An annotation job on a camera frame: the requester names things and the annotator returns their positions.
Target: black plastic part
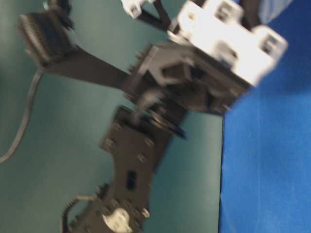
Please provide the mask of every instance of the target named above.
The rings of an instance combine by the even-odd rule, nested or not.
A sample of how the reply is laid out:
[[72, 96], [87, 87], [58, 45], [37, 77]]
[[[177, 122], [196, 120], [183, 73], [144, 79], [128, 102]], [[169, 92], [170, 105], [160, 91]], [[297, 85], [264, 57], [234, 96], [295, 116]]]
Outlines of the black plastic part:
[[66, 54], [75, 51], [63, 27], [57, 8], [19, 17], [17, 28], [23, 36], [26, 51], [40, 68], [60, 62]]
[[141, 15], [138, 17], [139, 20], [150, 24], [151, 26], [160, 29], [162, 31], [167, 31], [171, 20], [169, 15], [167, 14], [166, 10], [164, 9], [161, 0], [157, 0], [154, 2], [154, 6], [156, 11], [159, 14], [159, 18], [151, 15], [150, 13], [146, 12], [145, 10], [142, 10]]
[[44, 72], [117, 89], [129, 76], [81, 48], [68, 54], [62, 62], [46, 66]]
[[45, 73], [120, 88], [128, 74], [72, 44], [59, 18], [59, 8], [20, 17], [28, 54]]
[[67, 15], [69, 15], [72, 10], [71, 0], [48, 0], [48, 6], [59, 6], [67, 13]]
[[[186, 115], [184, 109], [170, 109], [170, 119], [180, 124]], [[123, 208], [130, 215], [130, 227], [137, 233], [145, 220], [142, 210], [148, 208], [152, 176], [164, 155], [172, 134], [153, 125], [149, 118], [143, 118], [137, 128], [130, 125], [132, 111], [118, 109], [108, 133], [100, 147], [108, 151], [115, 161], [115, 177], [101, 195], [91, 203], [71, 224], [72, 233], [111, 233], [103, 220], [117, 208]]]
[[[170, 69], [187, 66], [190, 80], [188, 69]], [[221, 115], [251, 85], [195, 47], [163, 43], [147, 48], [122, 89], [137, 103], [146, 90], [158, 86], [187, 110]]]
[[191, 0], [193, 1], [195, 4], [197, 4], [198, 6], [203, 6], [203, 4], [208, 1], [208, 0]]

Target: teal wall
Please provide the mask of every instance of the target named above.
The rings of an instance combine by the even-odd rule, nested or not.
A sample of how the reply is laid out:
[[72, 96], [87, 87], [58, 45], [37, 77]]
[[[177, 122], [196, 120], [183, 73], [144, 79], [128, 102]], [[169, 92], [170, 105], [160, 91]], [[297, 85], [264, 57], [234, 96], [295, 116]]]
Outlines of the teal wall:
[[[164, 3], [173, 17], [183, 0]], [[0, 0], [1, 153], [15, 136], [36, 70], [15, 24], [18, 15], [41, 9], [39, 0]], [[118, 0], [75, 0], [72, 18], [84, 48], [123, 70], [136, 51], [166, 39], [131, 20]], [[0, 233], [57, 233], [74, 195], [91, 195], [112, 179], [112, 158], [98, 142], [119, 104], [130, 106], [118, 90], [43, 78], [24, 140], [0, 164]], [[182, 127], [187, 141], [173, 140], [155, 176], [147, 233], [217, 232], [222, 119], [191, 113]]]

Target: blue mat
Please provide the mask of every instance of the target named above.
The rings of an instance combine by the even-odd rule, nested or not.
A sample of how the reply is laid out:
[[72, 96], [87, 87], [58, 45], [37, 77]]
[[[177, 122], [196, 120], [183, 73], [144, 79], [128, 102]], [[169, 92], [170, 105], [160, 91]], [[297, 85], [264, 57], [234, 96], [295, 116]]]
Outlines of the blue mat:
[[310, 9], [293, 1], [270, 23], [289, 49], [225, 117], [221, 233], [311, 232]]

